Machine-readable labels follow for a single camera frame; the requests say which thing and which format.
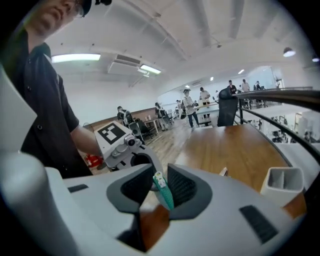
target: black shirt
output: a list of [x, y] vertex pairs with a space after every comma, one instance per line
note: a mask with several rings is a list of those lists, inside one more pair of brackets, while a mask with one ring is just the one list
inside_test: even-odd
[[45, 43], [29, 54], [25, 30], [10, 42], [1, 58], [11, 82], [37, 114], [21, 151], [35, 156], [46, 167], [58, 169], [64, 179], [92, 175], [72, 140], [70, 132], [79, 120], [50, 58], [50, 48]]
[[232, 87], [230, 87], [230, 85], [228, 85], [228, 87], [230, 88], [231, 94], [236, 94], [236, 92], [237, 92], [237, 87], [236, 87], [235, 85], [232, 85]]

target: white ceiling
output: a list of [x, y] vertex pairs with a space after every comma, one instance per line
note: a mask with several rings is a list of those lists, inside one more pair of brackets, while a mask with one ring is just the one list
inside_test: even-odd
[[[64, 78], [126, 82], [129, 86], [156, 82], [167, 91], [199, 77], [227, 77], [245, 66], [241, 63], [247, 64], [246, 70], [266, 61], [312, 64], [308, 40], [272, 0], [113, 0], [108, 7], [92, 1], [85, 18], [74, 21], [47, 43], [52, 55], [101, 54], [97, 62], [55, 64]], [[297, 57], [283, 59], [286, 46], [295, 49]], [[110, 74], [116, 54], [140, 60], [162, 74], [150, 78], [138, 72]], [[208, 61], [202, 62], [205, 58], [211, 61], [210, 68], [184, 75], [193, 67], [208, 65]], [[178, 81], [176, 76], [184, 79]]]

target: striped shirt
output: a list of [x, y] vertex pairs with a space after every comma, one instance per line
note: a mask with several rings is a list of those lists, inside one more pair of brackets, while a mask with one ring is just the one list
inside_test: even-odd
[[191, 115], [193, 114], [194, 112], [196, 112], [196, 110], [194, 110], [194, 106], [193, 106], [193, 100], [191, 99], [190, 96], [188, 97], [184, 97], [183, 98], [183, 105], [185, 107], [185, 113], [187, 115]]

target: white shirt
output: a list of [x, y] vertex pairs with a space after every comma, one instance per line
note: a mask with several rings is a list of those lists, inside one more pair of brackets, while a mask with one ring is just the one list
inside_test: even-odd
[[250, 86], [247, 82], [243, 82], [241, 87], [242, 87], [242, 91], [245, 93], [250, 91]]
[[200, 92], [200, 97], [203, 103], [210, 102], [210, 93], [206, 90]]
[[183, 105], [184, 105], [184, 107], [185, 107], [185, 113], [187, 114], [187, 115], [191, 115], [191, 114], [193, 114], [194, 112], [196, 112], [195, 110], [194, 110], [194, 107], [193, 107], [193, 100], [191, 99], [191, 97], [190, 96], [188, 96], [188, 97], [184, 97], [183, 98]]

